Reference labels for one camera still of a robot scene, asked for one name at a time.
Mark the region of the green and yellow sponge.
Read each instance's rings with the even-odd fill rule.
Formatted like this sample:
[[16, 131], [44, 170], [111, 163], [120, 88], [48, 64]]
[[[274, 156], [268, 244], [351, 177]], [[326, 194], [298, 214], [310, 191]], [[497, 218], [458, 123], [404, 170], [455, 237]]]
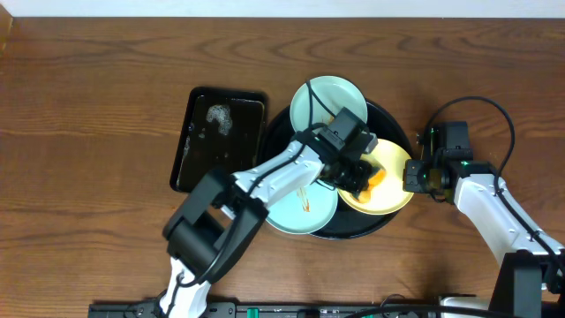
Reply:
[[387, 171], [382, 165], [377, 164], [376, 166], [373, 166], [373, 172], [371, 177], [368, 179], [367, 187], [359, 193], [357, 201], [362, 204], [370, 202], [373, 196], [373, 189], [379, 186], [386, 176]]

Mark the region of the yellow plate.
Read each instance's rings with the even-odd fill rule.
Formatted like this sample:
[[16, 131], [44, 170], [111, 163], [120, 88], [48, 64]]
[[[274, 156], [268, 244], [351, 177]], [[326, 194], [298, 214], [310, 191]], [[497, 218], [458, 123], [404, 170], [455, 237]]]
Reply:
[[361, 160], [372, 166], [382, 165], [387, 176], [384, 181], [373, 189], [370, 202], [362, 204], [351, 194], [339, 190], [339, 196], [350, 207], [368, 215], [386, 215], [404, 207], [412, 198], [413, 193], [403, 190], [403, 171], [409, 153], [392, 141], [379, 139], [374, 150], [368, 155], [361, 155]]

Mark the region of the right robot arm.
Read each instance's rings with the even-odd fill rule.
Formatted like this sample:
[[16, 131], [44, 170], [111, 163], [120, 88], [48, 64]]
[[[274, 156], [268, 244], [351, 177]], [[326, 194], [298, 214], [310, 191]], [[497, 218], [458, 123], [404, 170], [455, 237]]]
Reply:
[[564, 246], [529, 217], [492, 164], [473, 160], [469, 149], [436, 148], [420, 160], [406, 161], [403, 188], [454, 205], [500, 266], [489, 299], [446, 296], [442, 306], [515, 317], [564, 315]]

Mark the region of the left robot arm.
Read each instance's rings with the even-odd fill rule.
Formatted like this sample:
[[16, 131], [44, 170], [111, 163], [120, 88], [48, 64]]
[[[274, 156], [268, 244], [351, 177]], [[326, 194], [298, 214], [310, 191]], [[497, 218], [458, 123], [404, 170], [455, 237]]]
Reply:
[[199, 317], [211, 285], [239, 261], [284, 196], [320, 179], [359, 193], [373, 167], [361, 156], [377, 138], [365, 129], [298, 132], [281, 154], [250, 170], [211, 170], [163, 228], [170, 256], [169, 289], [159, 308], [165, 317]]

